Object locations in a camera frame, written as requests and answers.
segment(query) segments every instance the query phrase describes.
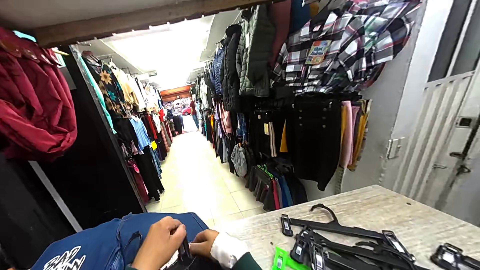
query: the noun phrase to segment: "white sleeve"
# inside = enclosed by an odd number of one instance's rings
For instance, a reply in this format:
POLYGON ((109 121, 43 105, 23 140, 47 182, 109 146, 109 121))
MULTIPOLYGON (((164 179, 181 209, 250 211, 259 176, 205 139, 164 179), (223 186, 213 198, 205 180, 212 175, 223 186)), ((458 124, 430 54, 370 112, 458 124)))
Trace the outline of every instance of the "white sleeve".
POLYGON ((237 261, 248 252, 245 242, 228 235, 220 233, 213 242, 210 254, 220 265, 233 268, 237 261))

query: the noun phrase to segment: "hand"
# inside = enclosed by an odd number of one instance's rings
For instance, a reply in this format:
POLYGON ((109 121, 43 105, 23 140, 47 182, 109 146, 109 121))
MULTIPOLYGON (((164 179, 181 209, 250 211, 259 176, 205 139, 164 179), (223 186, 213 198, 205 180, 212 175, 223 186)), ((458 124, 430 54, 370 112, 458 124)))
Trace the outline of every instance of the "hand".
POLYGON ((178 250, 187 235, 185 225, 172 217, 164 217, 152 224, 140 247, 132 267, 138 270, 158 270, 178 250))
POLYGON ((212 250, 213 242, 218 234, 219 232, 214 230, 205 230, 198 233, 195 240, 190 244, 190 252, 194 255, 212 258, 210 250, 212 250))

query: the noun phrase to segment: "black white plaid shirt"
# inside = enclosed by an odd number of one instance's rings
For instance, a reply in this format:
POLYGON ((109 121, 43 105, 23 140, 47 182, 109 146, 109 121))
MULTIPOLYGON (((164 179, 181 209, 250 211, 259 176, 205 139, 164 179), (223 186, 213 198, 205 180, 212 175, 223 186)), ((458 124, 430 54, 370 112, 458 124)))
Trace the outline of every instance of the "black white plaid shirt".
POLYGON ((296 93, 358 90, 403 49, 419 6, 420 0, 351 0, 326 21, 311 25, 313 18, 283 44, 271 84, 295 86, 296 93), (332 42, 320 64, 306 64, 317 40, 332 42))

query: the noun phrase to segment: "green sleeve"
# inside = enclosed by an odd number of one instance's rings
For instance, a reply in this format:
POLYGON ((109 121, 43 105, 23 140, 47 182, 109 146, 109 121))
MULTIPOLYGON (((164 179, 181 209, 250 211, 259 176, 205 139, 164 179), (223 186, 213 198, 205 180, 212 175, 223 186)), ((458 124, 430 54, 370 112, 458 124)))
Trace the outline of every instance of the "green sleeve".
POLYGON ((253 259, 250 252, 245 253, 233 266, 232 270, 262 270, 257 262, 253 259))

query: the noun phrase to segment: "tiled floor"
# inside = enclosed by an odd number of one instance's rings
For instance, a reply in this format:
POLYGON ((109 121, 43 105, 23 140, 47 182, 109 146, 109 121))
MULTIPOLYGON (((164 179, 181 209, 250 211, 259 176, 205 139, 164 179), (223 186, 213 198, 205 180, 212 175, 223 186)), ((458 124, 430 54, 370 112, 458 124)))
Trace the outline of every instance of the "tiled floor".
MULTIPOLYGON (((191 130, 191 117, 184 117, 184 123, 185 129, 191 130)), ((200 132, 173 138, 162 170, 165 192, 159 202, 147 205, 149 212, 194 212, 210 228, 265 212, 263 204, 245 189, 245 181, 215 157, 215 150, 200 132)))

